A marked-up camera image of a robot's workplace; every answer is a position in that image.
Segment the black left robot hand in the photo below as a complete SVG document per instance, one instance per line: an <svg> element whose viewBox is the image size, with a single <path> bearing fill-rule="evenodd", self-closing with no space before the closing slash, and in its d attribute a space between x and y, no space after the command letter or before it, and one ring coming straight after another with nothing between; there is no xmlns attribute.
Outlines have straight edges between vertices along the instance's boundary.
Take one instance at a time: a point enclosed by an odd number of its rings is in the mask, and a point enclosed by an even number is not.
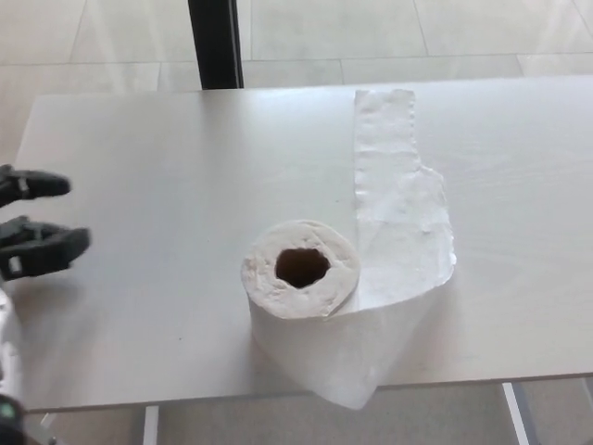
<svg viewBox="0 0 593 445"><path fill-rule="evenodd" d="M1 205L71 190L69 178L47 171L1 167ZM87 227L68 228L19 216L1 223L1 278L13 281L67 270L91 245Z"/></svg>

